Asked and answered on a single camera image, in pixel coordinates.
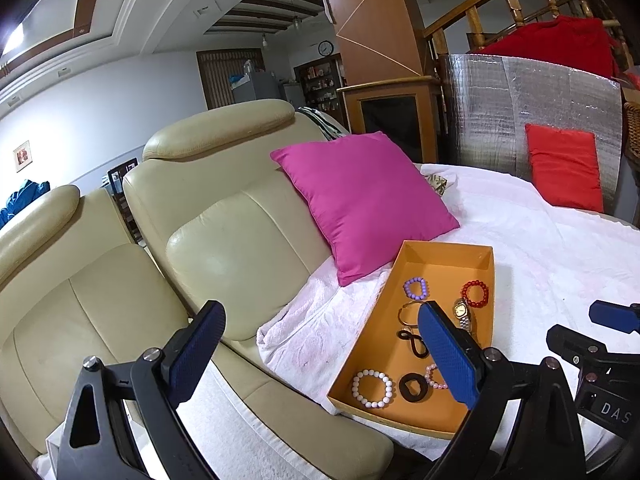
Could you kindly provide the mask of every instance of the silver foil sheet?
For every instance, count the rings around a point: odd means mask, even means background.
[[[617,83],[519,57],[451,54],[440,59],[453,164],[530,181],[526,123],[593,132],[605,212],[612,212],[622,146]]]

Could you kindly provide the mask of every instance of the magenta cushion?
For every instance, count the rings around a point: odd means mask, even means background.
[[[402,150],[382,132],[271,152],[331,245],[349,285],[398,256],[404,240],[460,227]]]

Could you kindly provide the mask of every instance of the white beaded bracelet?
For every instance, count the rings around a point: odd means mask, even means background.
[[[429,386],[432,386],[434,390],[448,390],[449,387],[447,386],[447,383],[438,384],[436,381],[431,379],[431,374],[436,368],[436,363],[427,366],[427,373],[425,373],[424,378],[427,379]]]
[[[378,402],[370,402],[370,400],[360,395],[358,387],[360,386],[360,379],[363,378],[365,375],[374,376],[376,378],[379,378],[383,383],[385,383],[385,397],[382,400],[379,400]],[[393,395],[394,388],[393,388],[393,382],[391,381],[391,378],[385,375],[384,372],[376,372],[374,370],[363,370],[361,372],[358,372],[356,375],[354,375],[353,383],[351,385],[351,392],[353,393],[353,396],[364,405],[365,408],[384,408],[386,404],[391,402],[391,395]]]

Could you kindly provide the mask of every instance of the black hair tie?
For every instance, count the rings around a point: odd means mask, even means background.
[[[416,357],[419,357],[420,359],[424,359],[425,357],[429,356],[429,349],[427,348],[427,345],[424,344],[424,341],[419,335],[415,335],[414,333],[409,332],[408,330],[400,330],[398,332],[398,337],[405,341],[411,341],[411,350],[413,351]],[[415,347],[415,340],[420,341],[420,343],[424,347],[423,352],[418,352],[418,349]]]
[[[420,392],[416,395],[412,394],[406,385],[411,381],[416,381],[420,385]],[[400,395],[402,395],[402,398],[407,402],[418,402],[419,400],[423,400],[427,394],[429,383],[427,383],[427,379],[425,379],[423,375],[411,373],[403,376],[402,379],[398,381],[398,390],[400,390]]]

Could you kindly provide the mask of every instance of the white cloth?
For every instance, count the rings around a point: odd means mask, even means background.
[[[220,480],[329,480],[255,416],[211,362],[177,413]],[[129,423],[149,476],[168,480],[146,429],[130,417]],[[64,423],[54,433],[62,436],[63,428]],[[44,480],[55,480],[48,454],[32,466]]]
[[[546,331],[556,323],[602,341],[609,351],[640,352],[637,335],[594,325],[588,317],[594,300],[640,300],[640,232],[552,207],[530,183],[508,174],[436,164],[423,165],[421,172],[455,182],[443,200],[461,227],[436,240],[494,248],[492,345],[510,360],[536,364],[549,355]],[[335,273],[329,258],[257,333],[266,366],[330,413],[337,410],[326,394],[366,322],[388,266],[342,289]],[[577,369],[561,363],[575,394]],[[493,449],[504,449],[517,407],[517,401],[510,401]],[[429,458],[440,456],[448,444],[355,418]],[[590,421],[580,423],[588,457],[611,441],[611,434]]]

